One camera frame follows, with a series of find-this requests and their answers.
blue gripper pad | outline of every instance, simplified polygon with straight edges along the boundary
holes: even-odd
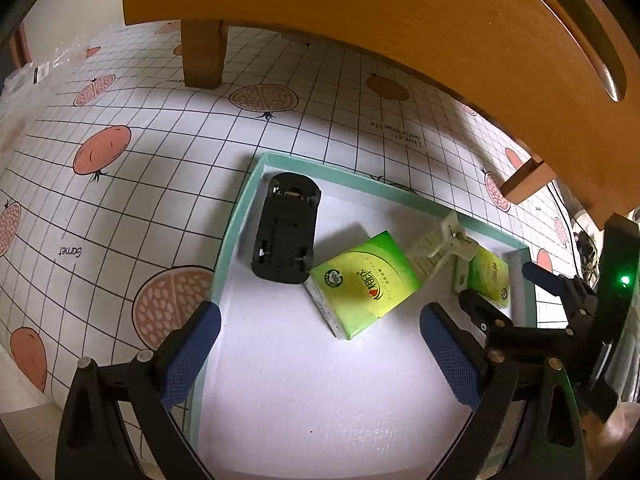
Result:
[[[458,402],[475,410],[482,396],[478,370],[429,305],[420,314],[420,332]]]
[[[160,397],[167,410],[170,410],[174,404],[180,404],[187,399],[191,386],[220,333],[222,325],[220,309],[215,303],[210,301],[206,303],[208,303],[206,313],[187,336],[162,375]]]

metal screw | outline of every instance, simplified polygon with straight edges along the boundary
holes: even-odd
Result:
[[[81,358],[78,359],[78,368],[80,368],[81,370],[84,370],[90,364],[91,364],[91,358],[90,357],[85,356],[85,357],[81,357]]]
[[[154,358],[154,352],[152,350],[141,350],[136,355],[136,359],[141,363],[148,363],[151,359]]]
[[[549,366],[551,368],[553,368],[553,370],[559,372],[560,370],[562,370],[562,361],[560,359],[558,359],[557,357],[552,357],[549,359]]]
[[[504,354],[499,350],[489,350],[488,356],[489,361],[491,361],[492,363],[504,362]]]

wooden board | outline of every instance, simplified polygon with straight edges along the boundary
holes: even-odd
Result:
[[[585,1],[622,62],[621,102],[542,0],[124,0],[124,12],[129,24],[277,24],[384,56],[522,139],[602,227],[640,203],[640,59],[601,1]]]

yellow-green package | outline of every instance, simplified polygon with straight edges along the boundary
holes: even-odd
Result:
[[[384,231],[311,269],[305,286],[335,336],[352,339],[422,283]]]
[[[484,247],[478,247],[470,262],[456,259],[453,290],[460,292],[465,288],[482,294],[499,308],[505,308],[510,305],[509,266]]]

chair leg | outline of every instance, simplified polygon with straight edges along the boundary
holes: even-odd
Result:
[[[226,23],[182,20],[184,85],[213,90],[222,83],[226,56]]]
[[[500,192],[511,203],[519,204],[555,179],[546,162],[530,158],[500,186]]]

